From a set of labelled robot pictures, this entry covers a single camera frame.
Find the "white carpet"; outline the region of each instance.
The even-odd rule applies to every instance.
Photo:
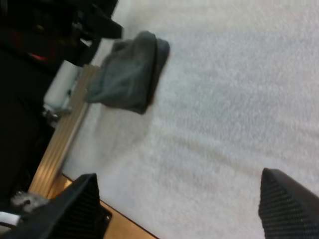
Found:
[[[120,0],[115,20],[170,58],[145,115],[90,108],[67,176],[96,172],[101,198],[161,239],[263,238],[264,167],[319,194],[317,1]]]

